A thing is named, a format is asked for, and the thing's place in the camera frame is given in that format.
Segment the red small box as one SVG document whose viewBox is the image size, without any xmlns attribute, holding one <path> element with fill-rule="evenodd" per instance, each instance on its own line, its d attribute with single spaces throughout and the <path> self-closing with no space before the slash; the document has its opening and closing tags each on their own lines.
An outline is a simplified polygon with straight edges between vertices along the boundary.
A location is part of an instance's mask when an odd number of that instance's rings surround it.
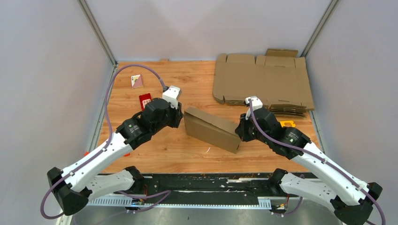
<svg viewBox="0 0 398 225">
<path fill-rule="evenodd" d="M 146 93 L 143 95 L 139 95 L 139 101 L 140 101 L 140 106 L 141 110 L 143 111 L 145 109 L 145 106 L 152 101 L 152 96 L 150 93 Z"/>
</svg>

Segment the brown cardboard box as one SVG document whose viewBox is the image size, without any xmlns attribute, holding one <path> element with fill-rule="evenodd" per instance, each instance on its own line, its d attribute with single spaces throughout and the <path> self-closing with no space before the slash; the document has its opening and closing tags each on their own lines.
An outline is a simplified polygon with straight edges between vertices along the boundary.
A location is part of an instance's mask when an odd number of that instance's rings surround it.
<svg viewBox="0 0 398 225">
<path fill-rule="evenodd" d="M 236 154 L 241 144 L 235 133 L 238 124 L 225 118 L 209 114 L 194 107 L 184 111 L 186 134 L 215 147 Z"/>
</svg>

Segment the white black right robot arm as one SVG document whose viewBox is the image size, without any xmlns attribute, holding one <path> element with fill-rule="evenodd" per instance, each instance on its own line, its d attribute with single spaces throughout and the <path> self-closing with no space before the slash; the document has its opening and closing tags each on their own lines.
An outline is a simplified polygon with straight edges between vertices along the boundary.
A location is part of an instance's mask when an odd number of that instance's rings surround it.
<svg viewBox="0 0 398 225">
<path fill-rule="evenodd" d="M 323 182 L 321 185 L 276 169 L 268 182 L 271 194 L 278 196 L 284 192 L 304 197 L 326 207 L 346 225 L 371 224 L 369 217 L 376 208 L 381 223 L 386 224 L 385 214 L 377 203 L 383 190 L 379 184 L 366 183 L 349 174 L 300 130 L 282 127 L 265 107 L 249 105 L 235 132 L 243 142 L 258 140 L 266 144 L 277 155 L 304 166 Z"/>
</svg>

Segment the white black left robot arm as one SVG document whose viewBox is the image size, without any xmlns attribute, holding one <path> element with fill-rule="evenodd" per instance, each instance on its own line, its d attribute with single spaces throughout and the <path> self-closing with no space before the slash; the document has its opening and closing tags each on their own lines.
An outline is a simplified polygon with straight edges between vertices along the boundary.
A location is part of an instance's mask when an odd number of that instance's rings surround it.
<svg viewBox="0 0 398 225">
<path fill-rule="evenodd" d="M 173 106 L 165 99 L 154 98 L 143 111 L 119 125 L 112 137 L 94 151 L 68 167 L 50 169 L 47 172 L 50 190 L 46 195 L 53 194 L 63 214 L 70 216 L 82 210 L 89 201 L 112 192 L 140 193 L 144 181 L 133 166 L 113 175 L 97 175 L 118 158 L 150 141 L 163 128 L 179 127 L 182 117 L 180 102 Z"/>
</svg>

